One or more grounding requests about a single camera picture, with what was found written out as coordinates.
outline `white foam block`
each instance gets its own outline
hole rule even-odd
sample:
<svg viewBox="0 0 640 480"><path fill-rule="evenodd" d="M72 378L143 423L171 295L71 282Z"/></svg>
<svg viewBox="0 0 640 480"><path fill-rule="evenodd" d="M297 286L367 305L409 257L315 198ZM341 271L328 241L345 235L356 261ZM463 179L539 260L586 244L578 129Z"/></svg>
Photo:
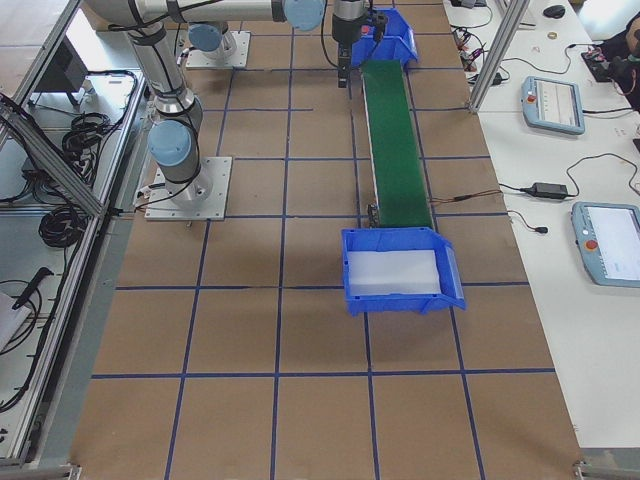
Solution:
<svg viewBox="0 0 640 480"><path fill-rule="evenodd" d="M0 292L0 351L9 343L11 337L31 313L27 307L13 310L14 303L16 301L13 298Z"/></svg>
<svg viewBox="0 0 640 480"><path fill-rule="evenodd" d="M347 252L352 295L442 293L433 250Z"/></svg>

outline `screen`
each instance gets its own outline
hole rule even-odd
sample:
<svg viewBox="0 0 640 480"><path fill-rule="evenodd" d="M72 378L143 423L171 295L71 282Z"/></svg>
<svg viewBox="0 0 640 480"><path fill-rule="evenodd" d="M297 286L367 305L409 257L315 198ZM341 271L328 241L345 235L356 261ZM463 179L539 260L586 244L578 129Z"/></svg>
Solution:
<svg viewBox="0 0 640 480"><path fill-rule="evenodd" d="M576 126L576 102L573 87L563 83L536 80L538 116L540 120L560 125Z"/></svg>
<svg viewBox="0 0 640 480"><path fill-rule="evenodd" d="M605 277L640 280L640 225L626 208L587 207Z"/></svg>

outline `robot end effector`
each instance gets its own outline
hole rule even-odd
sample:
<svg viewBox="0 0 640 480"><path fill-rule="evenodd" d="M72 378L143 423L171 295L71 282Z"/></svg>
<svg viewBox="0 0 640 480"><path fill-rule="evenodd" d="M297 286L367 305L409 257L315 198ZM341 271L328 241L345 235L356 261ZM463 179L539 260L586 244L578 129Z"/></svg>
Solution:
<svg viewBox="0 0 640 480"><path fill-rule="evenodd" d="M338 87L346 88L349 82L352 47L362 37L362 29L366 26L375 29L373 38L377 47L386 25L386 15L367 8L366 0L335 0L331 36L338 42Z"/></svg>

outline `blue plastic bin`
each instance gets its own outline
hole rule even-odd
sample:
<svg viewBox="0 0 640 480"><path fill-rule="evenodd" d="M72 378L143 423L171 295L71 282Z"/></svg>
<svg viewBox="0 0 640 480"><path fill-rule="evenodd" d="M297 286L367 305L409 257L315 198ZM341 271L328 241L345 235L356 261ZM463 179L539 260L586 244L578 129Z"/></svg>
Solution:
<svg viewBox="0 0 640 480"><path fill-rule="evenodd" d="M349 282L349 252L434 250L440 290L434 294L352 294ZM466 309L462 284L451 242L427 227L371 228L342 231L343 282L352 315L361 312L412 310L425 314L451 306Z"/></svg>
<svg viewBox="0 0 640 480"><path fill-rule="evenodd" d="M375 60L399 60L403 67L409 60L417 61L418 50L416 49L411 26L395 8L379 8L378 11L384 12L389 21L385 35L371 58ZM351 53L352 66L357 67L365 59L369 58L376 44L372 33L373 29L353 44Z"/></svg>

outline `computer mouse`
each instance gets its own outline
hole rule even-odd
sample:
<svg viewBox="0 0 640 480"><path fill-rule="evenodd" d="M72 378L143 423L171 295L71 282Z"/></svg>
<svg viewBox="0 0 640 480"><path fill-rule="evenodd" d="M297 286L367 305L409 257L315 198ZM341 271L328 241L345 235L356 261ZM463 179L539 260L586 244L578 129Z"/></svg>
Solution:
<svg viewBox="0 0 640 480"><path fill-rule="evenodd" d="M565 9L562 5L551 5L542 11L545 17L549 18L562 18L565 14Z"/></svg>

